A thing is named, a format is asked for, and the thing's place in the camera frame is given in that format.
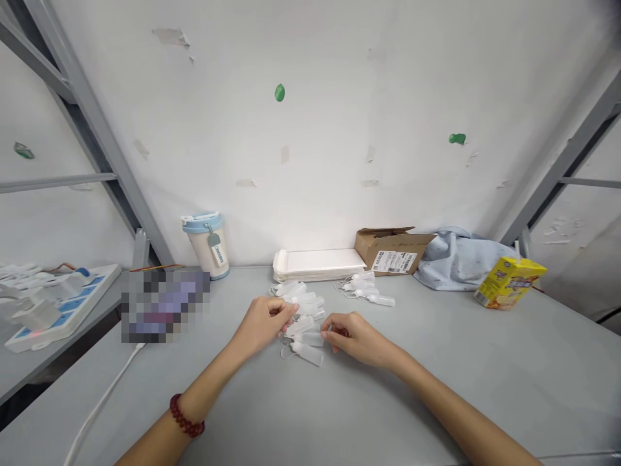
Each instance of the light blue cloth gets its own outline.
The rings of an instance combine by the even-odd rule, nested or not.
[[[502,256],[515,256],[512,248],[470,234],[459,227],[444,227],[427,245],[414,277],[429,288],[474,291]]]

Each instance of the cardboard box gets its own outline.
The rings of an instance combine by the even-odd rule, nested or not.
[[[414,227],[363,228],[356,233],[356,251],[375,276],[413,274],[434,234],[410,234]]]

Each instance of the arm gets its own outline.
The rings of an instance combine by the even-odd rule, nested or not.
[[[340,348],[360,362],[387,369],[403,380],[433,412],[474,465],[541,464],[412,356],[388,341],[358,313],[332,314],[321,326],[321,335],[332,344],[334,352]]]
[[[297,310],[297,304],[287,306],[281,298],[262,296],[253,300],[231,341],[181,395],[179,408],[184,417],[192,423],[205,419],[231,377],[244,362],[287,329]],[[174,465],[190,441],[167,410],[116,464]]]

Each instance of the green tape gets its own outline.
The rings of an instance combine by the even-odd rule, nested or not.
[[[278,102],[282,102],[285,98],[285,86],[279,84],[276,86],[276,90],[274,91],[274,97]]]
[[[463,146],[466,144],[466,135],[463,133],[452,134],[448,137],[448,142],[451,144],[461,144]]]
[[[34,154],[32,153],[32,151],[28,149],[28,147],[24,146],[23,144],[20,144],[19,142],[16,142],[13,145],[13,150],[15,151],[15,153],[21,155],[24,159],[28,159],[28,160],[34,159]]]

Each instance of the bracelet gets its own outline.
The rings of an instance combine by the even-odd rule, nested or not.
[[[181,410],[179,409],[179,405],[177,401],[179,401],[179,397],[181,394],[173,395],[170,399],[170,413],[173,415],[179,427],[183,429],[183,433],[190,436],[190,438],[197,437],[201,435],[205,431],[205,421],[201,423],[192,424],[188,421],[184,416]]]

